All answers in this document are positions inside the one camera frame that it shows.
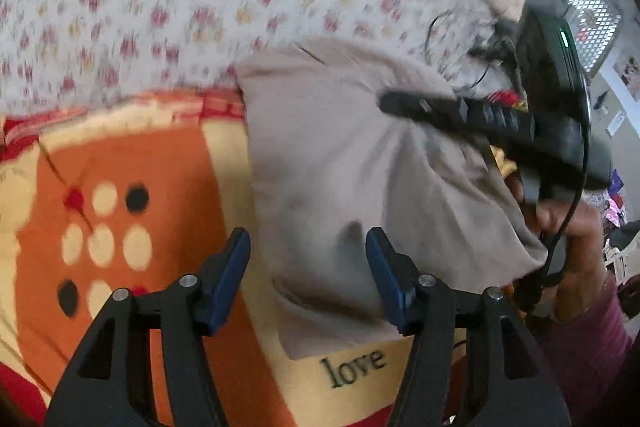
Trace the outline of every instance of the human hand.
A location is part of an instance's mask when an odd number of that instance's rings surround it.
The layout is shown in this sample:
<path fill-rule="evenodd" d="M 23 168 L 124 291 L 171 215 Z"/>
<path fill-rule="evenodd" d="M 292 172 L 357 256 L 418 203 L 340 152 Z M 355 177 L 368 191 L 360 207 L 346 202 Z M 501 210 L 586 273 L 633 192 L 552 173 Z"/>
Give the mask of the human hand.
<path fill-rule="evenodd" d="M 523 206 L 524 191 L 517 173 L 504 181 L 520 205 L 525 223 L 531 232 L 555 234 L 566 217 L 570 202 L 540 201 L 535 209 Z M 595 208 L 581 201 L 564 232 L 566 265 L 562 281 L 556 287 L 555 318 L 568 322 L 594 305 L 607 281 L 607 269 L 602 261 L 604 232 Z"/>

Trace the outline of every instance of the silver rivet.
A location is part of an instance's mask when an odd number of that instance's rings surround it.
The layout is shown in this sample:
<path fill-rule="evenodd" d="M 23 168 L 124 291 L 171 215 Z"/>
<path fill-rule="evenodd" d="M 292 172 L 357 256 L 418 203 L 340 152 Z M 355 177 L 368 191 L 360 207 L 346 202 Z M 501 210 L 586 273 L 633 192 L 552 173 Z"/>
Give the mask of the silver rivet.
<path fill-rule="evenodd" d="M 424 112 L 431 112 L 431 105 L 429 105 L 425 99 L 420 100 L 420 107 Z"/>
<path fill-rule="evenodd" d="M 433 288 L 436 285 L 436 278 L 428 273 L 423 273 L 418 277 L 418 283 L 425 288 Z"/>
<path fill-rule="evenodd" d="M 180 286 L 185 288 L 191 288 L 196 282 L 198 282 L 198 278 L 190 273 L 180 277 Z"/>
<path fill-rule="evenodd" d="M 495 286 L 487 288 L 486 294 L 489 295 L 494 301 L 499 301 L 504 297 L 504 293 L 502 293 L 502 290 L 500 290 L 500 288 L 496 288 Z"/>
<path fill-rule="evenodd" d="M 118 288 L 113 292 L 114 301 L 124 301 L 124 299 L 126 299 L 127 297 L 129 297 L 129 290 L 127 290 L 126 288 Z"/>

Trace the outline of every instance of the cream polka dot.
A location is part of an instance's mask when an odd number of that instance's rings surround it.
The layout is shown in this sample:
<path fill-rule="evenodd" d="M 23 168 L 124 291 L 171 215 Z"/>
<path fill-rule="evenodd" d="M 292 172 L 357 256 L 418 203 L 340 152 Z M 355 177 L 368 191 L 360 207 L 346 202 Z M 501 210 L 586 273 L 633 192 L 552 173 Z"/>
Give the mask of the cream polka dot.
<path fill-rule="evenodd" d="M 144 271 L 152 256 L 151 237 L 140 225 L 132 225 L 122 242 L 124 259 L 133 270 Z"/>
<path fill-rule="evenodd" d="M 62 261 L 67 266 L 75 264 L 80 258 L 82 251 L 82 229 L 76 223 L 71 223 L 66 227 L 65 235 L 62 236 Z"/>
<path fill-rule="evenodd" d="M 86 305 L 89 308 L 89 314 L 92 319 L 96 317 L 110 296 L 111 288 L 109 288 L 109 285 L 105 281 L 95 280 L 91 283 L 86 295 Z"/>
<path fill-rule="evenodd" d="M 114 248 L 113 233 L 111 233 L 111 229 L 107 225 L 100 223 L 95 227 L 94 233 L 89 237 L 86 245 L 95 266 L 100 268 L 109 266 L 111 259 L 113 259 Z"/>
<path fill-rule="evenodd" d="M 116 186 L 111 182 L 98 183 L 94 188 L 92 203 L 96 216 L 109 216 L 116 208 L 116 203 L 118 203 Z"/>

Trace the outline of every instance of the poster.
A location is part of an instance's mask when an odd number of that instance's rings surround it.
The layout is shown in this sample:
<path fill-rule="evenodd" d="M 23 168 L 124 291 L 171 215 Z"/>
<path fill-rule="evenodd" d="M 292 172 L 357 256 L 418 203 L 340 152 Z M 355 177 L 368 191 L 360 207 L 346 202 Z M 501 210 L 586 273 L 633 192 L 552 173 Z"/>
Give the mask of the poster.
<path fill-rule="evenodd" d="M 631 96 L 640 101 L 640 62 L 636 59 L 637 55 L 627 50 L 622 51 L 618 60 L 616 60 L 613 68 L 629 90 Z"/>

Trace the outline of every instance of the person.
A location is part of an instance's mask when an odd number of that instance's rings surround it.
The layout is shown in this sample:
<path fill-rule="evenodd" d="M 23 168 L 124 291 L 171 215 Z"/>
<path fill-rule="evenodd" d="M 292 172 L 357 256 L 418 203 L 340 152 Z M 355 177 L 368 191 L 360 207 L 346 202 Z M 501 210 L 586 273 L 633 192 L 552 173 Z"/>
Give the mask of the person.
<path fill-rule="evenodd" d="M 542 201 L 529 208 L 523 206 L 517 174 L 505 182 L 534 233 L 558 231 L 570 203 Z M 528 319 L 527 325 L 558 381 L 575 427 L 638 425 L 640 341 L 633 343 L 624 328 L 615 280 L 602 261 L 604 238 L 597 211 L 578 204 L 565 235 L 566 267 L 552 316 Z M 1 386 L 0 425 L 35 425 Z"/>

